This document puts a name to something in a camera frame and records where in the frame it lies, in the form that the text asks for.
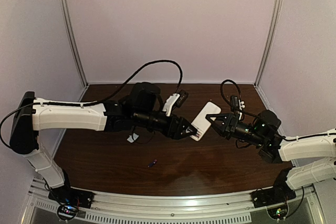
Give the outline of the white remote control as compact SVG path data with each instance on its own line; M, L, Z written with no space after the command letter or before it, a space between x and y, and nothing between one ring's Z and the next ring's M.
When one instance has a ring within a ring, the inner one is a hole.
M193 122L191 123L197 129L196 135L202 138L204 134L207 132L207 130L210 128L211 123L205 118L207 114L219 114L219 113L221 113L221 108L219 106L217 106L215 103L211 101L207 102L205 106L201 109L199 114L195 117Z

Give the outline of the white battery cover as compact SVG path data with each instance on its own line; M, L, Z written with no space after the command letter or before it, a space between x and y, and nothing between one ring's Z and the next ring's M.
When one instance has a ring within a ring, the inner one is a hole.
M137 141L137 139L139 138L139 135L137 135L136 133L132 133L131 135L129 135L129 137L127 138L127 141L129 143L134 143Z

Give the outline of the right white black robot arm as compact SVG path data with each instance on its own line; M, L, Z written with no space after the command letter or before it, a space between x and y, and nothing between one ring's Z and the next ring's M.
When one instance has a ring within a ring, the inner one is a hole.
M208 114L211 127L226 139L236 138L254 145L259 156L271 164L280 164L294 159L317 158L300 167L282 171L276 187L296 190L306 185L335 178L335 130L323 133L296 136L287 139L279 135L281 121L270 110L263 110L252 124L245 124L232 113Z

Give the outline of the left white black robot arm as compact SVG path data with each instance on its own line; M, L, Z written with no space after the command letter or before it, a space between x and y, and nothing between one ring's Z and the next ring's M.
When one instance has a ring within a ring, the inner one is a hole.
M196 135L197 129L185 118L172 113L187 98L184 91L174 93L166 101L161 90L149 82L136 83L130 94L86 103L47 101L26 92L13 113L10 148L28 159L52 191L69 194L71 186L66 172L38 143L39 131L46 129L86 129L104 132L128 131L142 127L180 140Z

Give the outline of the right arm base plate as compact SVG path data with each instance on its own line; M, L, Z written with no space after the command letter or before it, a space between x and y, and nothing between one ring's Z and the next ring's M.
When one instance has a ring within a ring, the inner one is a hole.
M255 208L270 206L295 199L296 193L284 187L257 189L250 193Z

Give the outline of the front aluminium rail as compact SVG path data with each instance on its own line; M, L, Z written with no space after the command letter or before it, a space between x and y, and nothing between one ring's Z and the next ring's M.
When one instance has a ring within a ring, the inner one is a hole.
M296 198L255 207L251 191L160 197L93 192L89 208L80 207L69 223L326 223L313 186Z

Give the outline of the right aluminium frame post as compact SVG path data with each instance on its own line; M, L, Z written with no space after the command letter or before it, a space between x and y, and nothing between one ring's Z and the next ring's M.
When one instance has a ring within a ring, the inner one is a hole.
M257 89L260 86L262 77L264 75L268 58L270 56L272 44L274 42L275 33L277 29L278 20L282 9L283 0L274 0L272 15L270 19L269 29L267 33L266 43L263 50L261 62L259 65L258 73L254 82L254 87Z

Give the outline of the aluminium frame post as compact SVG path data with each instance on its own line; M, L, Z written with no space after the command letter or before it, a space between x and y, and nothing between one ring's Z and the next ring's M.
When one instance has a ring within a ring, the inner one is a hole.
M269 29L267 33L266 43L263 50L261 62L259 65L258 73L254 82L254 87L257 89L260 86L262 77L264 75L268 58L270 56L272 44L274 42L275 33L277 29L278 20L282 9L283 0L274 0L272 15L270 19Z
M78 51L78 47L77 47L77 43L75 39L75 33L74 33L74 29L73 29L72 22L71 22L68 1L60 0L60 4L61 4L61 12L64 18L66 34L68 37L72 57L73 57L73 60L74 60L74 63L75 63L75 66L78 72L81 85L86 88L89 84L88 84L88 81L87 81L87 78L86 78L86 75L85 75L85 72L82 66L82 62L79 56L79 51Z

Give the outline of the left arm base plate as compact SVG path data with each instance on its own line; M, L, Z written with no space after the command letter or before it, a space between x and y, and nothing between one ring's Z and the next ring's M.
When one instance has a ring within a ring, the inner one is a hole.
M62 186L51 188L48 198L58 203L90 209L94 195L91 191Z

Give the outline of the left aluminium frame post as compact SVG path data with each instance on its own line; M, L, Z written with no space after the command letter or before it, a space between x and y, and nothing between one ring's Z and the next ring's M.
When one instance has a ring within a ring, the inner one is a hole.
M77 43L75 39L75 33L74 33L74 29L73 29L72 22L71 22L68 1L60 0L60 4L61 4L61 12L64 18L66 34L68 37L72 57L73 57L73 60L74 60L74 63L75 63L75 66L78 72L81 85L86 88L89 84L88 84L88 81L87 81L87 78L86 78L86 75L85 75L85 72L82 66L82 62L79 56L79 51L78 51L78 47L77 47Z

